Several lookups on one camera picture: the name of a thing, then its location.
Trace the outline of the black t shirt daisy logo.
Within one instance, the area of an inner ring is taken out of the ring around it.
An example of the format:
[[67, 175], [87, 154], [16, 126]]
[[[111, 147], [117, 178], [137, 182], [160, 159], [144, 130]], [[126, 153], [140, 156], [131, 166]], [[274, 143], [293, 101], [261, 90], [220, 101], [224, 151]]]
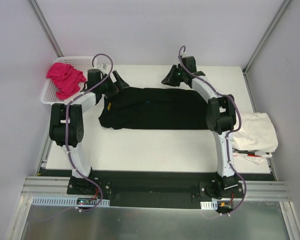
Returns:
[[207, 130], [206, 101], [194, 90], [129, 87], [104, 98], [104, 128]]

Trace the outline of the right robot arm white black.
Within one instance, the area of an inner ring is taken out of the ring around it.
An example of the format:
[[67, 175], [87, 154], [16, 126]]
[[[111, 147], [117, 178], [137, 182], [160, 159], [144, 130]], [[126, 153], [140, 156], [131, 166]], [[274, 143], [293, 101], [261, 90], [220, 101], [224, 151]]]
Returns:
[[179, 64], [171, 67], [161, 83], [172, 87], [185, 83], [206, 101], [206, 124], [215, 140], [217, 171], [215, 180], [204, 188], [204, 192], [218, 200], [227, 197], [239, 184], [233, 166], [232, 139], [237, 122], [233, 96], [219, 93], [206, 75], [197, 71], [193, 56], [180, 56]]

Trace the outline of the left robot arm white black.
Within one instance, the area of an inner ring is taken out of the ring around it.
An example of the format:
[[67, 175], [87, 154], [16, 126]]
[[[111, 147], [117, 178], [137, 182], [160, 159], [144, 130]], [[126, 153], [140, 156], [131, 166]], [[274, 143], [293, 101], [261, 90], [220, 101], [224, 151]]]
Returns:
[[50, 112], [49, 137], [61, 147], [70, 166], [71, 177], [78, 188], [89, 195], [95, 191], [96, 183], [90, 179], [92, 166], [82, 147], [84, 138], [83, 113], [99, 103], [102, 96], [112, 97], [130, 85], [116, 70], [112, 71], [115, 81], [109, 74], [93, 68], [87, 72], [87, 89], [68, 103], [53, 103]]

